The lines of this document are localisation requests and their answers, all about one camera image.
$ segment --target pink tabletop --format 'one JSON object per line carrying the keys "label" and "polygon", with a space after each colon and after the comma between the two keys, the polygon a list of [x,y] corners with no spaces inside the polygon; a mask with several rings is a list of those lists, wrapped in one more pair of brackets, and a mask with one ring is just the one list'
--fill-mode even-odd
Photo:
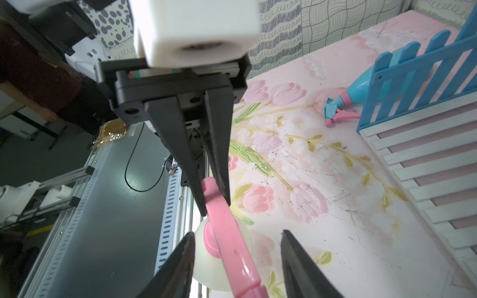
{"label": "pink tabletop", "polygon": [[[409,11],[248,81],[230,142],[232,213],[250,230],[270,297],[285,297],[289,229],[345,297],[477,297],[378,158],[357,120],[324,125],[323,107],[378,55],[449,29]],[[211,291],[210,297],[231,297]]]}

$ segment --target dark red clothing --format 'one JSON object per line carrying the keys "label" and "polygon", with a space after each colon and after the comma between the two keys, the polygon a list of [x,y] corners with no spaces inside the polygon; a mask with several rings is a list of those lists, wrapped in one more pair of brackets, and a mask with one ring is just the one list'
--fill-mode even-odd
{"label": "dark red clothing", "polygon": [[0,83],[5,81],[55,113],[69,105],[81,89],[80,81],[46,63],[10,25],[0,21]]}

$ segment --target spray bottle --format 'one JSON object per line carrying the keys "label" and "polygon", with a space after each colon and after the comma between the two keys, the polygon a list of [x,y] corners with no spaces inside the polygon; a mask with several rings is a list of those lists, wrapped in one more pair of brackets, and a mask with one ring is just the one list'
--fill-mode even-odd
{"label": "spray bottle", "polygon": [[[389,66],[393,66],[398,63],[403,49],[404,48],[399,48],[393,52],[393,57],[389,63]],[[355,103],[366,102],[366,92],[368,91],[369,81],[371,80],[371,75],[373,74],[373,67],[374,65],[363,72],[363,74],[360,75],[346,91],[341,93],[337,99],[328,98],[324,111],[326,127],[331,127],[332,123],[338,120],[359,119],[361,117],[361,115],[358,113],[344,111],[341,110],[341,108]],[[411,82],[413,74],[414,72],[411,72],[406,76],[399,94],[403,94],[405,92],[409,83]],[[382,99],[386,95],[390,85],[390,80],[383,84],[378,100]]]}

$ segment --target blue toy fence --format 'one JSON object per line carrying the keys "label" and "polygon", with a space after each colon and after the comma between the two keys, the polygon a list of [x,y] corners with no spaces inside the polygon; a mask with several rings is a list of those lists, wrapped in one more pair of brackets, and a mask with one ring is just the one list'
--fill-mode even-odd
{"label": "blue toy fence", "polygon": [[[366,94],[367,100],[361,113],[357,132],[359,133],[363,128],[476,91],[477,74],[469,81],[460,93],[456,94],[456,91],[477,65],[476,31],[477,6],[472,10],[467,22],[464,27],[462,27],[462,30],[452,44],[445,46],[450,31],[442,30],[432,38],[425,53],[421,56],[416,57],[421,46],[421,44],[416,41],[406,45],[401,53],[399,62],[394,66],[389,67],[389,63],[393,56],[390,52],[381,54],[374,63],[373,74],[371,75]],[[459,60],[462,53],[468,50],[472,51],[456,72],[449,85],[447,85],[441,93],[437,101],[429,103],[456,64],[457,60]],[[417,93],[428,77],[432,66],[439,61],[442,62],[426,89],[415,106],[412,109],[409,109],[412,102],[415,100]],[[411,83],[403,91],[403,82],[408,75],[412,76]],[[385,96],[379,98],[381,88],[383,87],[384,82],[388,80],[391,80],[388,91]],[[402,95],[401,101],[394,114],[390,115],[392,107],[400,95]],[[376,119],[371,122],[378,100],[381,102],[381,107]]]}

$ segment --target wall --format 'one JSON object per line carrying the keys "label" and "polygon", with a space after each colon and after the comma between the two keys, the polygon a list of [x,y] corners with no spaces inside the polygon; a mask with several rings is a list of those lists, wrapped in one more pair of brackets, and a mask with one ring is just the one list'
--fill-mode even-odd
{"label": "wall", "polygon": [[[4,92],[0,91],[0,111],[6,108],[12,102],[13,99],[11,99]],[[19,110],[19,112],[32,119],[36,123],[39,123],[41,125],[46,124],[46,121],[42,119],[40,115],[38,115],[38,113],[32,111],[30,108],[24,107],[23,109]],[[12,115],[1,119],[0,127],[24,139],[30,139],[31,136],[37,131],[35,127],[25,123],[24,121]]]}
{"label": "wall", "polygon": [[448,23],[462,27],[475,6],[474,0],[414,0],[411,8]]}
{"label": "wall", "polygon": [[[78,2],[115,59],[134,58],[133,28],[126,0],[102,11]],[[249,51],[249,78],[396,16],[402,0],[259,1],[262,35]]]}

